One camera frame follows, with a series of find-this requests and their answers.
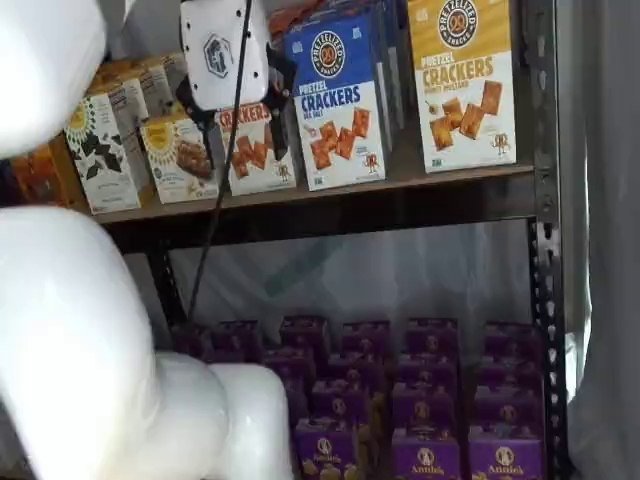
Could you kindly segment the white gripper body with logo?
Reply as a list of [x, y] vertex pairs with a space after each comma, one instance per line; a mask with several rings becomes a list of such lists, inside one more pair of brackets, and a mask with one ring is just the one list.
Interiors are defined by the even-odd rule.
[[195, 104], [222, 110], [262, 100], [269, 85], [270, 34], [260, 1], [183, 1], [181, 40]]

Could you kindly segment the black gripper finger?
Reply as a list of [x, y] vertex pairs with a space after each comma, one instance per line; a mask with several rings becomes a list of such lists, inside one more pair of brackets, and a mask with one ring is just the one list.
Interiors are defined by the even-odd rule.
[[269, 121], [271, 145], [275, 159], [280, 161], [289, 148], [285, 111], [289, 105], [291, 90], [295, 82], [296, 63], [270, 45], [266, 46], [266, 55], [269, 67], [269, 85], [262, 103], [271, 115]]
[[213, 120], [211, 111], [202, 110], [195, 102], [191, 84], [188, 78], [183, 78], [176, 89], [176, 98], [182, 105], [187, 116], [196, 124], [200, 130], [209, 164], [215, 168], [215, 161], [212, 154], [209, 133]]

